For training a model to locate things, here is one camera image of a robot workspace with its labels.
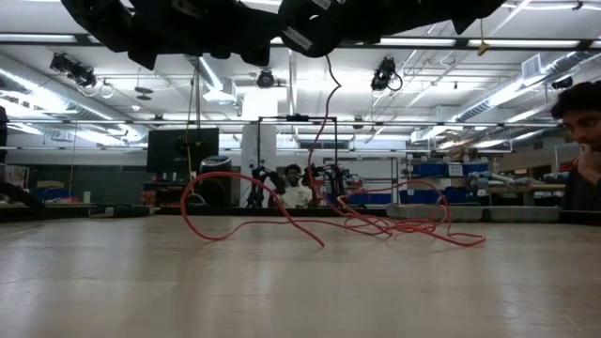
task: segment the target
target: wall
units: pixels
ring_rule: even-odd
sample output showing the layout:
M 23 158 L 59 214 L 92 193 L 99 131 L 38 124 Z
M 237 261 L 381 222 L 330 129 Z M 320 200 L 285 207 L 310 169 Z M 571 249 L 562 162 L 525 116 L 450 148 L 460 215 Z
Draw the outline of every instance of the wall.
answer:
M 516 153 L 506 154 L 500 160 L 500 170 L 510 171 L 516 169 L 533 168 L 551 165 L 553 172 L 557 171 L 555 160 L 555 147 L 559 147 L 559 162 L 571 161 L 579 153 L 578 145 L 567 144 L 561 137 L 547 137 L 543 139 L 543 148 L 534 150 L 532 144 L 516 148 Z
M 67 165 L 29 167 L 29 187 L 38 181 L 54 180 L 69 190 L 71 168 Z M 152 179 L 145 167 L 130 166 L 74 166 L 71 193 L 84 200 L 84 192 L 91 192 L 93 203 L 142 204 L 144 182 Z

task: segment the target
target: white shirt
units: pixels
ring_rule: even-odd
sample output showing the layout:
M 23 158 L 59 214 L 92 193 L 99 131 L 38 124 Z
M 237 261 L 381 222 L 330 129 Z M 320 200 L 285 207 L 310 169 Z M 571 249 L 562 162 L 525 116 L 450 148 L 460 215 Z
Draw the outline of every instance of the white shirt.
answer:
M 313 192 L 309 187 L 299 185 L 298 187 L 287 187 L 280 200 L 286 208 L 309 207 L 313 199 Z

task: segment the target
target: camera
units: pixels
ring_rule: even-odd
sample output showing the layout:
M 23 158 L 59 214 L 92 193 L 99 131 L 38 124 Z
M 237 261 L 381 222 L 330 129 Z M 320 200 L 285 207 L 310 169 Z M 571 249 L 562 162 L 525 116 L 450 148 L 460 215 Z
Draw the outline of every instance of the camera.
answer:
M 259 88 L 267 89 L 267 88 L 273 87 L 274 84 L 275 84 L 275 78 L 271 74 L 271 70 L 270 69 L 261 70 L 261 73 L 256 78 L 256 85 Z

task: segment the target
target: ceiling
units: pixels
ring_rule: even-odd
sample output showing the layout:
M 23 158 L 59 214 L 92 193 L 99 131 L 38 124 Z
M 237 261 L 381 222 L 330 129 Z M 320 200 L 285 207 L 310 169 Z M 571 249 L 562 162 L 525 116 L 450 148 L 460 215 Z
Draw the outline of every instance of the ceiling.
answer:
M 271 0 L 248 1 L 250 6 L 276 10 L 278 2 Z M 585 1 L 586 6 L 572 10 L 575 1 L 537 1 L 516 13 L 521 1 L 509 1 L 503 8 L 484 20 L 487 38 L 599 38 L 601 27 L 601 1 Z M 80 34 L 85 31 L 73 21 L 62 5 L 56 1 L 0 0 L 0 32 Z M 399 34 L 401 37 L 454 37 L 450 23 L 421 27 Z M 475 23 L 462 37 L 479 38 L 480 24 Z M 60 47 L 40 45 L 0 45 L 3 54 L 26 67 L 43 74 L 72 89 L 76 85 L 65 76 L 49 69 L 55 53 L 65 53 L 89 67 L 94 68 L 98 78 L 110 83 L 115 94 L 110 99 L 95 95 L 91 99 L 113 109 L 130 119 L 150 119 L 163 115 L 166 119 L 187 119 L 192 89 L 193 67 L 182 55 L 162 55 L 154 71 L 140 68 L 126 54 L 114 54 L 100 47 Z M 566 52 L 500 52 L 489 51 L 478 56 L 474 51 L 436 51 L 402 49 L 338 49 L 331 55 L 332 71 L 343 85 L 331 101 L 331 113 L 341 120 L 352 120 L 360 115 L 366 121 L 439 121 L 448 120 L 445 111 L 477 101 L 490 95 L 499 84 L 519 76 L 521 64 L 540 53 L 543 64 Z M 392 56 L 397 67 L 402 68 L 403 88 L 396 93 L 375 94 L 370 88 L 374 69 L 385 56 Z M 577 82 L 601 77 L 601 58 L 579 69 L 574 77 Z M 257 89 L 255 76 L 261 69 L 245 64 L 237 55 L 227 60 L 205 56 L 210 68 L 220 78 L 234 80 L 242 99 L 244 94 Z M 278 98 L 278 114 L 290 113 L 286 85 L 290 84 L 291 53 L 286 48 L 273 48 L 270 69 L 285 85 L 269 89 Z M 325 113 L 326 99 L 334 88 L 325 58 L 312 59 L 294 55 L 292 65 L 296 68 L 297 91 L 295 113 L 321 116 Z M 133 89 L 144 86 L 154 90 L 152 100 L 142 101 Z M 88 96 L 98 88 L 86 90 Z M 557 91 L 537 86 L 517 98 L 501 104 L 497 109 L 485 112 L 474 119 L 478 122 L 503 122 L 512 115 L 526 112 L 553 100 Z M 239 119 L 237 109 L 201 102 L 205 120 Z M 533 115 L 530 120 L 548 119 L 545 112 Z M 222 127 L 223 132 L 240 132 L 241 126 Z M 380 131 L 385 134 L 409 136 L 416 128 L 411 126 L 390 127 Z M 313 128 L 301 128 L 301 133 L 315 133 Z M 341 132 L 356 132 L 342 128 Z

